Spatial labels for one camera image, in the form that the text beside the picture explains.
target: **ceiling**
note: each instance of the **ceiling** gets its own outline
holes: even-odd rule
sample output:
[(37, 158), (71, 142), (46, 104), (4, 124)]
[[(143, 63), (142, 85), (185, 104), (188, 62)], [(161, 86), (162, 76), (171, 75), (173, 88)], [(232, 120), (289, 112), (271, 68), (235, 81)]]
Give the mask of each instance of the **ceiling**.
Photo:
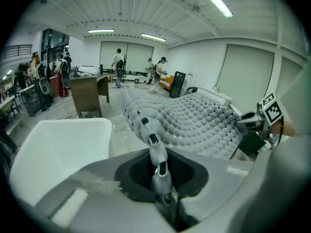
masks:
[(36, 0), (22, 20), (31, 31), (49, 27), (78, 39), (103, 34), (165, 38), (173, 47), (201, 39), (245, 37), (292, 50), (304, 45), (302, 27), (281, 0), (223, 0), (232, 12), (226, 18), (210, 0)]

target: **gray textured mat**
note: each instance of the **gray textured mat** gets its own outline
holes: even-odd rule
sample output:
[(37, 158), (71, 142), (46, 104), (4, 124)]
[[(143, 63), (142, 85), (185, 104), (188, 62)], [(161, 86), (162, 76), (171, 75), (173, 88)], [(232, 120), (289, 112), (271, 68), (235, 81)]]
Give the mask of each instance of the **gray textured mat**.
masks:
[(230, 159), (242, 139), (234, 126), (239, 116), (200, 93), (159, 99), (130, 88), (121, 92), (121, 100), (130, 129), (148, 145), (146, 132), (154, 132), (167, 147)]

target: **black rubber base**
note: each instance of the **black rubber base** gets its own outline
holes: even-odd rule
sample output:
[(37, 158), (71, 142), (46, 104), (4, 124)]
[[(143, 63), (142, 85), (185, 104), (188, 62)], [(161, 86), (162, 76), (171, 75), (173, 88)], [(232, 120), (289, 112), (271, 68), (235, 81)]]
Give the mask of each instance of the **black rubber base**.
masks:
[[(208, 172), (201, 165), (166, 148), (168, 169), (178, 197), (197, 195), (206, 185)], [(136, 158), (122, 164), (115, 173), (115, 180), (120, 182), (122, 192), (132, 200), (154, 201), (155, 194), (150, 190), (151, 178), (156, 168), (149, 156), (149, 149)]]

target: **railing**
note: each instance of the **railing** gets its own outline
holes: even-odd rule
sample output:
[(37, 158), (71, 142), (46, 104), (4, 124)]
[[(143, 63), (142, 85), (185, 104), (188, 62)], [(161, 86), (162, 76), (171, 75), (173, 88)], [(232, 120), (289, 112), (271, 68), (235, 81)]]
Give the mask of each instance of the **railing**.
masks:
[(14, 45), (3, 48), (3, 58), (11, 58), (15, 56), (31, 54), (32, 45)]

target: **orange chair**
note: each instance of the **orange chair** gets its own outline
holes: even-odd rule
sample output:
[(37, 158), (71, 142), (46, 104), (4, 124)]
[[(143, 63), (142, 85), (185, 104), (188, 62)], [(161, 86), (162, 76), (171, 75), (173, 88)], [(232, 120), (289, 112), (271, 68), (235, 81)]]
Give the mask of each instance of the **orange chair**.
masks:
[(161, 78), (160, 79), (160, 85), (163, 86), (165, 89), (170, 91), (172, 88), (173, 81), (174, 81), (173, 75), (171, 75), (170, 77)]

